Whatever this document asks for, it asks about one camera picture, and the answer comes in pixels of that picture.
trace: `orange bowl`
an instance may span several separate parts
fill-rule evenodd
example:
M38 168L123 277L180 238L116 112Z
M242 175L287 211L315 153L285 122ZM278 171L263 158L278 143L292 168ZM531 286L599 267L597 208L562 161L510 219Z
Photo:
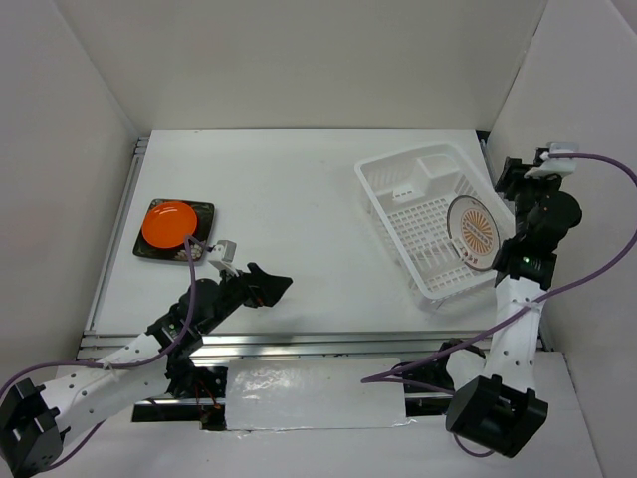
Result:
M197 228L197 213L185 202L163 202L148 211L141 224L145 241L158 249L183 244L184 236Z

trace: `white plastic basket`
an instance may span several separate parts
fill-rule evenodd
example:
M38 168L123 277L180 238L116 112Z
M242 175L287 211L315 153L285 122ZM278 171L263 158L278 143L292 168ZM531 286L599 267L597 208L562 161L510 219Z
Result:
M429 145L360 161L355 170L365 209L404 270L418 307L431 309L493 284L494 271L473 270L456 253L447 233L447 210L459 195L475 197L494 217L501 241L511 237L514 218L462 149Z

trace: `purple cable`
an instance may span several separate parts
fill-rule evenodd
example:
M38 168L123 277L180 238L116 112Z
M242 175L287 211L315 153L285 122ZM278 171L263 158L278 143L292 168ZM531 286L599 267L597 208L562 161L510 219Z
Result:
M96 426L94 426L91 431L89 433L87 433L87 436L84 437L84 439L80 442L80 444L78 446L76 446L73 451L71 453L69 453L67 456L65 456L63 459L61 459L60 461L57 461L56 463L54 463L53 465L47 466L47 468L44 471L51 471L51 470L55 470L56 468L64 465L67 461L69 461L71 458L73 458L74 456L76 456L78 454L78 452L84 448L84 445L86 445L87 443L89 443L89 440L91 439L91 437L93 435L96 434L96 431L98 431L100 429L100 427L104 425L104 422L101 421L100 423L98 423Z
M625 172L628 175L628 177L630 177L630 179L633 181L633 184L635 184L635 186L637 186L637 174L635 174L630 167L626 166L625 164L622 164L621 162L617 161L616 159L611 159L610 157L601 156L599 154L584 154L584 153L549 154L548 157L554 158L554 159L559 159L559 158L570 158L570 159L582 158L582 159L592 159L592 160L595 160L595 161L605 162L606 164L610 164L612 166L615 166L615 167L621 169L623 172ZM600 267L596 271L588 274L587 276L584 276L583 278L581 278L581 279L579 279L577 281L571 282L570 284L566 284L565 286L558 287L556 289L553 289L552 291L549 291L549 292L547 292L545 294L540 295L539 297L534 299L534 302L545 301L546 299L549 299L551 297L555 297L558 294L562 294L564 292L570 291L571 289L574 289L574 288L579 287L579 286L581 286L583 284L586 284L587 282L592 281L593 279L596 279L597 277L601 276L606 271L608 271L610 268L612 268L619 261L621 261L626 256L626 254L628 254L630 252L630 250L635 246L635 243L637 243L637 230L633 233L632 237L630 238L628 243L624 246L624 248L621 251L619 251L617 253L617 255L615 257L613 257L607 264L605 264L604 266ZM383 373L377 373L375 375L367 376L367 377L365 377L365 378L363 378L361 380L361 383L373 383L373 382L382 381L382 380L388 378L389 376L396 375L396 374L399 374L399 373L404 373L405 371L413 370L414 368L419 368L419 367L421 367L423 365L426 365L427 363L431 363L434 360L438 360L438 359L442 359L444 357L447 357L450 354L452 354L453 352L460 351L462 349L466 349L468 346L474 344L475 342L482 341L482 340L486 339L487 337L491 336L492 334L494 334L495 332L497 332L497 331L509 326L510 324L515 322L517 319L519 319L521 316L523 316L528 310L529 310L529 307L522 307L519 311L517 311L516 313L511 315L505 321L502 321L499 324L497 324L496 326L491 327L490 329L477 334L476 336L472 337L471 339L467 339L466 341L463 341L463 342L461 342L461 343L459 343L459 344L457 344L455 346L452 346L452 347L449 347L448 349L445 349L443 351L431 354L430 356L428 356L426 358L423 358L423 359L418 360L418 361L414 361L414 362L412 362L412 363L410 363L408 365L400 366L398 368L395 368L395 369L392 369L392 370L389 370L389 371L384 371Z
M449 390L447 388L442 388L436 385L430 385L429 383L423 383L422 381L405 380L404 378L383 378L381 380L376 380L375 382L402 383L403 385L415 386L416 388L424 388L425 390L437 391L438 393L446 393L448 395L454 394L454 390Z
M462 451L476 458L487 458L488 456L491 456L495 453L493 450L485 451L483 453L480 453L478 451L472 451L469 448L467 448L465 445L463 445L462 441L460 441L460 438L458 438L458 435L455 433L454 433L454 440L456 440L456 443L458 444L458 446L460 447Z
M145 360L133 361L130 363L113 363L111 365L112 368L128 369L128 368L135 368L137 366L153 363L154 361L159 360L162 357L165 357L166 355L170 354L170 352L172 352L175 349L175 347L179 345L179 342L181 342L181 340L185 337L186 333L188 332L188 329L190 328L190 324L192 323L192 317L194 315L195 289L196 289L195 264L194 264L194 260L192 259L190 241L201 246L203 249L210 250L210 248L208 248L204 243L202 243L201 241L198 241L192 236L186 236L184 238L183 245L186 251L186 258L188 259L188 269L190 270L190 303L188 304L188 311L186 312L186 320L184 321L181 332L177 335L177 337L172 342L172 344L170 344L168 347L166 347L162 352L160 352L156 356L147 358ZM37 365L33 365L28 368L25 368L24 370L19 371L18 373L13 375L11 378L9 378L7 382L4 385L2 385L2 388L0 388L0 398L4 396L5 392L9 389L9 387L13 383L15 383L15 381L18 380L19 378L23 377L24 375L28 373L31 373L32 371L40 370L42 368L49 368L53 366L83 366L87 368L103 368L104 367L104 365L101 363L97 363L94 361L87 361L87 360L59 360L59 361L48 361L45 363L39 363ZM65 456L62 460L58 461L57 463L49 466L46 471L58 468L59 466L62 466L71 458L73 458L89 442L91 437L98 431L98 429L100 429L103 423L104 422L101 422L101 423L98 423L96 426L94 426L93 429L87 434L87 436L80 442L80 444L71 453L69 453L67 456Z

